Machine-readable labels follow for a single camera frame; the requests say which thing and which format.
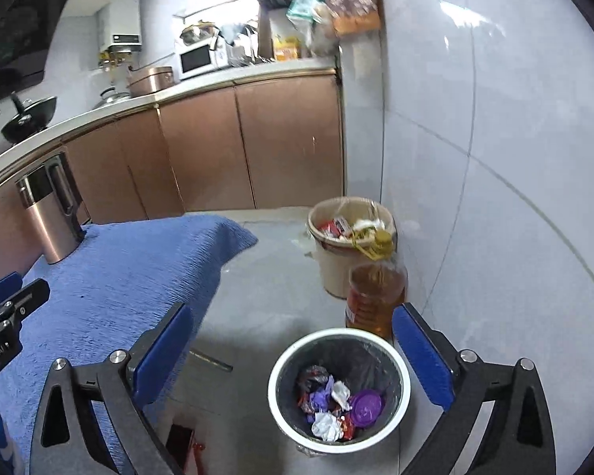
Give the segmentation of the purple cup lid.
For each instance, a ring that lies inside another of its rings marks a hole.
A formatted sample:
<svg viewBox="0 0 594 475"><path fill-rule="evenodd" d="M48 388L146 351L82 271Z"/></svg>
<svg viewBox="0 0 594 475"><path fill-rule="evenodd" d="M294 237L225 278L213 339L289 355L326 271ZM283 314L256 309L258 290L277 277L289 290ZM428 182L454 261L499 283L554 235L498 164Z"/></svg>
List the purple cup lid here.
<svg viewBox="0 0 594 475"><path fill-rule="evenodd" d="M356 428L366 429L373 426L384 409L384 400L380 392L374 389L364 389L351 396L351 422Z"/></svg>

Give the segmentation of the small red clear wrapper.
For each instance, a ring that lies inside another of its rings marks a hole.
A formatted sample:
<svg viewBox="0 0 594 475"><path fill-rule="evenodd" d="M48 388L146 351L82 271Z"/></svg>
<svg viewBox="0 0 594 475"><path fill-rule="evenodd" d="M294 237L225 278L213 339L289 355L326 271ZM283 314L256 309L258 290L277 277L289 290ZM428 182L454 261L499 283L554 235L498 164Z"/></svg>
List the small red clear wrapper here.
<svg viewBox="0 0 594 475"><path fill-rule="evenodd" d="M338 418L341 427L340 440L348 442L354 439L355 426L349 414L342 415Z"/></svg>

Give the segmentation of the white tissue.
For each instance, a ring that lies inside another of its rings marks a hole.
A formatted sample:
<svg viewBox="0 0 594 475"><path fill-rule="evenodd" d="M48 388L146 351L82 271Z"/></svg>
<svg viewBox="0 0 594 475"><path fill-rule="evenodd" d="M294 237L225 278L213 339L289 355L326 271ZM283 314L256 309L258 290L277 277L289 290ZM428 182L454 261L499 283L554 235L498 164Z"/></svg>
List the white tissue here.
<svg viewBox="0 0 594 475"><path fill-rule="evenodd" d="M316 439L324 443L344 442L340 440L341 427L338 418L348 414L351 410L350 397L350 389L342 382L335 380L331 391L329 411L316 414L314 423L310 424L311 433Z"/></svg>

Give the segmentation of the purple plastic bag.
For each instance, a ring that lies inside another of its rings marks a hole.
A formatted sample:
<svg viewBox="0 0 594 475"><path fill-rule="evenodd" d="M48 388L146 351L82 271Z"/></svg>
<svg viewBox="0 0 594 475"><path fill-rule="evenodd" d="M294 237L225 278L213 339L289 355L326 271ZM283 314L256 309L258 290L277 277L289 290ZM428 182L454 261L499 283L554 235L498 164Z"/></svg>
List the purple plastic bag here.
<svg viewBox="0 0 594 475"><path fill-rule="evenodd" d="M309 424L314 423L316 414L327 413L329 411L333 384L335 384L335 380L329 375L324 386L307 394L305 414Z"/></svg>

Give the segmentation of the clear red plastic wrapper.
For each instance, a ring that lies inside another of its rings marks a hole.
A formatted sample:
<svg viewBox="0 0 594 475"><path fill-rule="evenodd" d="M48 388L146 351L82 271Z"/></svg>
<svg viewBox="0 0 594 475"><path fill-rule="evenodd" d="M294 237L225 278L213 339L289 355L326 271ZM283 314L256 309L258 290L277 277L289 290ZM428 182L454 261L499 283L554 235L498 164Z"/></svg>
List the clear red plastic wrapper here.
<svg viewBox="0 0 594 475"><path fill-rule="evenodd" d="M328 394L329 372L326 368L313 365L300 371L297 378L297 388L300 397L309 398L311 393Z"/></svg>

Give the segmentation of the white black-lined trash bin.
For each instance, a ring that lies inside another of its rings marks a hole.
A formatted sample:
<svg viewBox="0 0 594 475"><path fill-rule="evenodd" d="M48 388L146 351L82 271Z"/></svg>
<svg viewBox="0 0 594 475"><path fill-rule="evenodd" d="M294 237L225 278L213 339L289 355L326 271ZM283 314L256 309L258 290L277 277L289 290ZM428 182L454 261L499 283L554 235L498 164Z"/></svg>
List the white black-lined trash bin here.
<svg viewBox="0 0 594 475"><path fill-rule="evenodd" d="M308 334L274 364L267 387L280 431L310 457L354 454L387 439L411 401L401 355L371 332Z"/></svg>

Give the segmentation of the beige trash bin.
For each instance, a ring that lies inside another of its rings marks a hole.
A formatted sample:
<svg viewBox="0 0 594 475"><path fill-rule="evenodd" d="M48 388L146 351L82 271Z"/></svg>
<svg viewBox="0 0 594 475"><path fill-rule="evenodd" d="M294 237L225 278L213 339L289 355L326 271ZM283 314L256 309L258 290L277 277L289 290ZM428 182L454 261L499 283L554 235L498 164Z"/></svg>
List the beige trash bin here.
<svg viewBox="0 0 594 475"><path fill-rule="evenodd" d="M330 198L309 212L308 230L315 241L314 258L326 292L347 298L348 275L354 267L371 262L377 232L385 230L397 241L394 217L376 201L356 196Z"/></svg>

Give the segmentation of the brown kitchen cabinets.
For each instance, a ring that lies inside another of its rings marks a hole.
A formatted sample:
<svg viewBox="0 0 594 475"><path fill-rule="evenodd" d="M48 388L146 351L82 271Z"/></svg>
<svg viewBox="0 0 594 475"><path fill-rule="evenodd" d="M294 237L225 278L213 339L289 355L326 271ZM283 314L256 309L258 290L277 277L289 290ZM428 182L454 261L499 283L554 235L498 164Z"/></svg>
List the brown kitchen cabinets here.
<svg viewBox="0 0 594 475"><path fill-rule="evenodd" d="M0 279L42 254L15 183L58 153L80 218L105 224L311 207L343 194L342 146L331 69L180 86L65 121L0 154Z"/></svg>

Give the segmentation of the blue towel table cover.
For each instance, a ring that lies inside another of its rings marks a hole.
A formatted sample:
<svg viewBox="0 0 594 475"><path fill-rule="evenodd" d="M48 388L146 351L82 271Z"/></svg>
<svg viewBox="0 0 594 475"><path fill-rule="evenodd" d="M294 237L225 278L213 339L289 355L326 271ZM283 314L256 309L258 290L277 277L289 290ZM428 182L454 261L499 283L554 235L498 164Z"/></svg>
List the blue towel table cover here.
<svg viewBox="0 0 594 475"><path fill-rule="evenodd" d="M46 280L49 299L20 322L22 352L0 373L0 412L24 473L30 473L35 419L53 361L63 357L78 367L130 350L183 302L193 329L156 401L187 357L222 267L255 241L236 222L210 215L93 225L66 260L39 267L31 282ZM10 474L1 459L0 474Z"/></svg>

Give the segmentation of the copper steel kettle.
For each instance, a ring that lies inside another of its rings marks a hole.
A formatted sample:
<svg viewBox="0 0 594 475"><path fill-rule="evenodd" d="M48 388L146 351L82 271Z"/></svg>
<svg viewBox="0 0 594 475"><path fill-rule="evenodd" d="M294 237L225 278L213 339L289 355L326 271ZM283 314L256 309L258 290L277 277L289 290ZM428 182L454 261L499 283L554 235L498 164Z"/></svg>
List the copper steel kettle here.
<svg viewBox="0 0 594 475"><path fill-rule="evenodd" d="M78 219L83 203L65 152L42 162L15 183L48 264L70 256L86 237Z"/></svg>

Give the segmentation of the black frying pan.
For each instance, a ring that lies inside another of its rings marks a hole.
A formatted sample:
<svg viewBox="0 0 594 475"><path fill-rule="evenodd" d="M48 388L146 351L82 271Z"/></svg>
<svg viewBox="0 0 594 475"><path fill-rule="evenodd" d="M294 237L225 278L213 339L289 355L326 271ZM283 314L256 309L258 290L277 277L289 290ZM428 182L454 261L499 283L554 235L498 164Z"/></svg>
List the black frying pan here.
<svg viewBox="0 0 594 475"><path fill-rule="evenodd" d="M25 105L18 95L12 92L10 100L15 106L15 116L2 127L1 132L4 139L12 145L22 143L45 130L57 109L57 97L45 98Z"/></svg>

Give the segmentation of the cooking oil bottle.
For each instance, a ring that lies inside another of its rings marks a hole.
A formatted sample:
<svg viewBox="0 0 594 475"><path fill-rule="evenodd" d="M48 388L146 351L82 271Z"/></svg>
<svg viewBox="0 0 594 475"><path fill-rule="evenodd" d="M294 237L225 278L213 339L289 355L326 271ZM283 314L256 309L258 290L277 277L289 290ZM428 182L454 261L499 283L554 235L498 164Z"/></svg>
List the cooking oil bottle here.
<svg viewBox="0 0 594 475"><path fill-rule="evenodd" d="M392 315L407 298L407 268L397 262L394 236L376 230L373 240L357 249L366 263L348 273L345 326L392 340Z"/></svg>

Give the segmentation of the copper rectangular pot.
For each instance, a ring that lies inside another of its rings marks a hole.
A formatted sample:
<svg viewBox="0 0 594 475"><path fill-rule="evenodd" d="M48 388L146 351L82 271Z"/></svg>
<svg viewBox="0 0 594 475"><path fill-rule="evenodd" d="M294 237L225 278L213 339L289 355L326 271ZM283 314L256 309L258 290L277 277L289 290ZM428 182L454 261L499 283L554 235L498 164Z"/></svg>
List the copper rectangular pot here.
<svg viewBox="0 0 594 475"><path fill-rule="evenodd" d="M128 91L132 97L152 95L152 93L172 87L175 83L175 75L173 75L170 66L129 69Z"/></svg>

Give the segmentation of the white water heater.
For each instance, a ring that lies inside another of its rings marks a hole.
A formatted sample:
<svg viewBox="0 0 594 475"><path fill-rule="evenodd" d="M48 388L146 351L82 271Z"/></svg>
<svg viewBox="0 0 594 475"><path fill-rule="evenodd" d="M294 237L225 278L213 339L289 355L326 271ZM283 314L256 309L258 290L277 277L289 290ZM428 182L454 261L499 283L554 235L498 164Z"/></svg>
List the white water heater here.
<svg viewBox="0 0 594 475"><path fill-rule="evenodd" d="M97 12L97 31L101 53L140 51L140 0L112 0Z"/></svg>

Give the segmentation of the white microwave oven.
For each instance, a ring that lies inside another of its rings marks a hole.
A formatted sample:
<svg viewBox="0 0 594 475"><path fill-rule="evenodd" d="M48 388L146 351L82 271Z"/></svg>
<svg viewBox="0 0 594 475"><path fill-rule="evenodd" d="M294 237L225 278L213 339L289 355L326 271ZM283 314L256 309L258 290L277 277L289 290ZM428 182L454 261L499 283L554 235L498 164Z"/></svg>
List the white microwave oven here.
<svg viewBox="0 0 594 475"><path fill-rule="evenodd" d="M220 71L229 65L226 43L221 36L209 36L191 45L180 43L176 56L179 80Z"/></svg>

